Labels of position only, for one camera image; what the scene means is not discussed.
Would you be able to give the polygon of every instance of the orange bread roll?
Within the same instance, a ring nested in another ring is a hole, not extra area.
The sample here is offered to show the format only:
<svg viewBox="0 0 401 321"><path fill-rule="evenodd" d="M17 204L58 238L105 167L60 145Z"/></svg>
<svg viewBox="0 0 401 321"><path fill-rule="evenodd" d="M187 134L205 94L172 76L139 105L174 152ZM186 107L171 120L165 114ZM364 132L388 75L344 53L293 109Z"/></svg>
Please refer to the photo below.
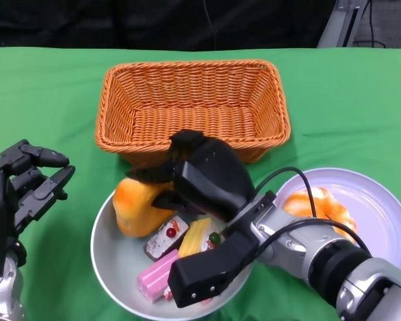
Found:
<svg viewBox="0 0 401 321"><path fill-rule="evenodd" d="M349 215L349 211L327 190L321 187L312 188L313 202L315 203L316 216L318 219L331 219L342 223L356 233L356 222ZM284 207L288 213L299 217L311 217L312 210L307 191L296 191L286 200ZM334 227L340 235L348 238L351 242L355 240L345 231Z"/></svg>
<svg viewBox="0 0 401 321"><path fill-rule="evenodd" d="M151 205L159 193L169 189L172 189L172 183L144 184L129 178L121 181L114 192L113 206L123 234L147 236L172 216L175 211Z"/></svg>

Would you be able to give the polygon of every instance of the wicker basket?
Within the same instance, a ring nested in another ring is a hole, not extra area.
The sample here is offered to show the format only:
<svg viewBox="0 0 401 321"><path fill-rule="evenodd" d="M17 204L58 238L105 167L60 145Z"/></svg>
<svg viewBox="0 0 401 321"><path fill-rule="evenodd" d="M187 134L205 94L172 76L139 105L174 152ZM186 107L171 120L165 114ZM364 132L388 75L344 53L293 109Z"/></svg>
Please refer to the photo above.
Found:
<svg viewBox="0 0 401 321"><path fill-rule="evenodd" d="M101 149L154 166L183 128L228 142L246 163L259 160L291 131L276 67L263 60L162 62L107 72L95 135Z"/></svg>

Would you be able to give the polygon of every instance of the toy bread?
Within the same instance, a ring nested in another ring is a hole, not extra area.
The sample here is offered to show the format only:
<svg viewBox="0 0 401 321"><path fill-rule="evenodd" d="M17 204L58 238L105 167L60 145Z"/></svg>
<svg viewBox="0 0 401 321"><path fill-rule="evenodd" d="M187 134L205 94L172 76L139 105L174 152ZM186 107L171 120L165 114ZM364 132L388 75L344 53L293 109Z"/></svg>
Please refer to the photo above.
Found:
<svg viewBox="0 0 401 321"><path fill-rule="evenodd" d="M155 302L166 297L165 290L168 287L168 276L171 265L178 259L178 251L175 249L166 254L160 260L153 263L147 270L142 272L137 280L137 288L150 302Z"/></svg>
<svg viewBox="0 0 401 321"><path fill-rule="evenodd" d="M179 216L174 216L148 240L144 252L150 259L157 261L173 249L178 249L187 230L187 223Z"/></svg>
<svg viewBox="0 0 401 321"><path fill-rule="evenodd" d="M147 236L157 230L175 211L157 209L151 203L156 196L172 188L172 183L144 184L125 178L116 187L113 206L123 234Z"/></svg>
<svg viewBox="0 0 401 321"><path fill-rule="evenodd" d="M220 231L213 220L209 217L200 219L190 224L190 228L182 240L178 256L185 257L204 252L220 242Z"/></svg>
<svg viewBox="0 0 401 321"><path fill-rule="evenodd" d="M346 225L352 231L356 232L356 222L350 217L349 211L342 204L340 204L327 189L313 187L312 195L315 203L317 218L331 219L332 221ZM283 209L294 216L311 217L312 210L307 191L294 192L285 202ZM340 235L343 235L350 241L355 242L355 240L352 239L352 237L350 237L345 231L342 231L337 227L334 229Z"/></svg>

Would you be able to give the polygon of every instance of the green tablecloth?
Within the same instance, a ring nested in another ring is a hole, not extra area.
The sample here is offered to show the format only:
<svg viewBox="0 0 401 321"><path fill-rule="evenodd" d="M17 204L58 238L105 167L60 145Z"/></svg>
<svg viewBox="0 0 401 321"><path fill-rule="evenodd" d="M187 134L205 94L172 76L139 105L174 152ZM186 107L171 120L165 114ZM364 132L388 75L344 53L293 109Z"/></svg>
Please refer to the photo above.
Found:
<svg viewBox="0 0 401 321"><path fill-rule="evenodd" d="M21 237L28 250L22 299L29 321L138 320L102 290L90 261L98 209L128 168L94 143L106 70L122 62L229 58L273 62L287 97L291 139L249 166L255 183L287 165L342 167L376 179L401 201L401 50L0 49L0 152L26 138L65 153L77 167L69 199ZM286 178L269 186L277 191ZM257 264L244 288L204 320L337 318L303 282Z"/></svg>

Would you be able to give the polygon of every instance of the pink wafer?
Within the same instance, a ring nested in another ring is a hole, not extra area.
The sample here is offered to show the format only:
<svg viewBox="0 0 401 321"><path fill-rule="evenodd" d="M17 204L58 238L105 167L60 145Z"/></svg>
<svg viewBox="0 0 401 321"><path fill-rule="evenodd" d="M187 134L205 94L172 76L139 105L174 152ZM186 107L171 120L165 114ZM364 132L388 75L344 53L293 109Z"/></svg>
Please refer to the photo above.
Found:
<svg viewBox="0 0 401 321"><path fill-rule="evenodd" d="M147 300L155 302L163 297L163 293L168 286L171 265L177 259L178 250L175 249L154 262L152 266L138 276L136 286Z"/></svg>

